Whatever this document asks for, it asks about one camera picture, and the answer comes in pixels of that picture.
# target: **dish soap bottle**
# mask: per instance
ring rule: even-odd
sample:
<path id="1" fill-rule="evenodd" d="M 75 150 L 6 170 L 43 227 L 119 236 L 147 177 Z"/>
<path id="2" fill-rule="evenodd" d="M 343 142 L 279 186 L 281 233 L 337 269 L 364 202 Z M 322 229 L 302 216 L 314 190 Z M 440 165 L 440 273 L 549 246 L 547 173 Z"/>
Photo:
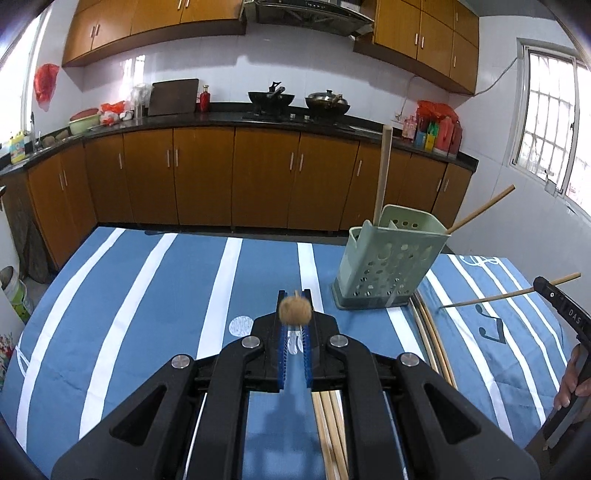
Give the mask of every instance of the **dish soap bottle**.
<path id="1" fill-rule="evenodd" d="M 211 94 L 207 91 L 209 85 L 203 85 L 203 92 L 199 95 L 199 111 L 201 113 L 209 112 L 209 101 Z"/>

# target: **upper cabinet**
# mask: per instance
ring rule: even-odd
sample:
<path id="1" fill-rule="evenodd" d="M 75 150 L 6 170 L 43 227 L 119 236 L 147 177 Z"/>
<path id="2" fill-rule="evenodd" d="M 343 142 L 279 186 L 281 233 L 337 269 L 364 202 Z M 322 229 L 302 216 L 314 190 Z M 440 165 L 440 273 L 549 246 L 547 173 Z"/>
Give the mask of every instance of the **upper cabinet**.
<path id="1" fill-rule="evenodd" d="M 80 0 L 64 67 L 179 38 L 244 35 L 241 0 Z"/>
<path id="2" fill-rule="evenodd" d="M 375 18 L 374 32 L 356 40 L 356 52 L 448 92 L 475 92 L 478 17 L 457 0 L 364 0 L 362 10 Z"/>

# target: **musical note print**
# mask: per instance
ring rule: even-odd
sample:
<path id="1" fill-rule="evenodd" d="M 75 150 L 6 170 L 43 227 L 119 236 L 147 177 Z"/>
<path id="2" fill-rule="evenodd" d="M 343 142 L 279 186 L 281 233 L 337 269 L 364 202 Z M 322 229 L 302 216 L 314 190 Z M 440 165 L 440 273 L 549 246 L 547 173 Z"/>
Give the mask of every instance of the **musical note print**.
<path id="1" fill-rule="evenodd" d="M 487 317 L 493 320 L 496 320 L 496 334 L 498 336 L 498 338 L 494 338 L 491 337 L 489 335 L 486 334 L 486 329 L 483 327 L 480 327 L 478 329 L 478 333 L 480 333 L 480 336 L 483 338 L 486 338 L 487 340 L 492 340 L 493 342 L 498 342 L 498 343 L 503 343 L 504 345 L 507 344 L 507 341 L 505 340 L 505 332 L 503 331 L 503 320 L 500 319 L 499 317 L 492 317 L 490 315 L 487 315 L 486 313 L 484 313 L 482 311 L 482 305 L 480 305 L 479 303 L 477 303 L 476 305 L 474 305 L 474 307 L 476 308 L 476 311 L 482 315 L 483 317 Z"/>

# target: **blue tablecloth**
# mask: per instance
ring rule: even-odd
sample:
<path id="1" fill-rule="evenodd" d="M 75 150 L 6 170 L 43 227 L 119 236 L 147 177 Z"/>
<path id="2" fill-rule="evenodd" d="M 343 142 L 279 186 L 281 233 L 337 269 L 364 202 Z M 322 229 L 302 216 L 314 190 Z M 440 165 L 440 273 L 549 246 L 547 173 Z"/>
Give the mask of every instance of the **blue tablecloth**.
<path id="1" fill-rule="evenodd" d="M 314 308 L 375 353 L 426 358 L 406 307 L 336 308 L 330 284 L 342 254 L 333 245 L 98 228 L 24 330 L 0 411 L 49 476 L 80 436 L 172 356 L 218 353 L 274 311 L 280 289 L 310 288 Z M 440 306 L 526 286 L 506 259 L 440 255 L 420 287 L 459 390 L 520 446 L 550 412 L 564 372 L 570 346 L 559 322 L 536 294 Z M 296 336 L 289 345 L 285 390 L 251 395 L 245 480 L 325 478 Z"/>

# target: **plastic basket with holes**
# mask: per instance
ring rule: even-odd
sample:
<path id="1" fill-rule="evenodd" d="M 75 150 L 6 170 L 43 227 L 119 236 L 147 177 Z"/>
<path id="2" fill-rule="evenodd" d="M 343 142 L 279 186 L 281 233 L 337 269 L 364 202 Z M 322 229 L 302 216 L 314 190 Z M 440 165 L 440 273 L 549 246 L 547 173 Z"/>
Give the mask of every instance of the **plastic basket with holes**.
<path id="1" fill-rule="evenodd" d="M 380 309 L 406 305 L 449 235 L 433 215 L 386 205 L 379 226 L 369 220 L 349 230 L 332 285 L 337 307 Z"/>

